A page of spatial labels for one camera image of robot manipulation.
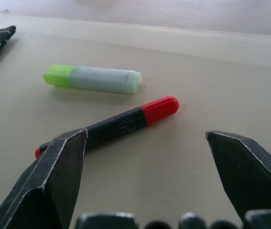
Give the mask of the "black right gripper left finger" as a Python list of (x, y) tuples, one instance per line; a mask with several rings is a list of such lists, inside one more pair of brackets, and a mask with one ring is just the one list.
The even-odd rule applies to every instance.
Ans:
[(69, 229), (87, 135), (78, 129), (50, 142), (0, 205), (0, 229)]

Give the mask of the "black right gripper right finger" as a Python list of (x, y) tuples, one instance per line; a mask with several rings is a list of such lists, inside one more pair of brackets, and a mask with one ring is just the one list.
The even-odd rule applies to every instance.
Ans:
[(243, 229), (271, 229), (271, 154), (241, 135), (210, 130), (205, 137)]

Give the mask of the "black marker with red cap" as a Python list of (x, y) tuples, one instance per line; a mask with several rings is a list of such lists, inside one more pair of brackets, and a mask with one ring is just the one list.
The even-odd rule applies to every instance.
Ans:
[(153, 123), (175, 114), (178, 109), (178, 100), (173, 96), (166, 96), (92, 124), (85, 128), (87, 130), (85, 149), (97, 148), (142, 128), (150, 127)]

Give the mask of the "green highlighter with translucent body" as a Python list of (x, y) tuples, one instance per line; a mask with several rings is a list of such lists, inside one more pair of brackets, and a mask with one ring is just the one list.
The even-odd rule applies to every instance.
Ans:
[(141, 73), (130, 70), (52, 65), (43, 75), (47, 84), (122, 94), (135, 94), (139, 90)]

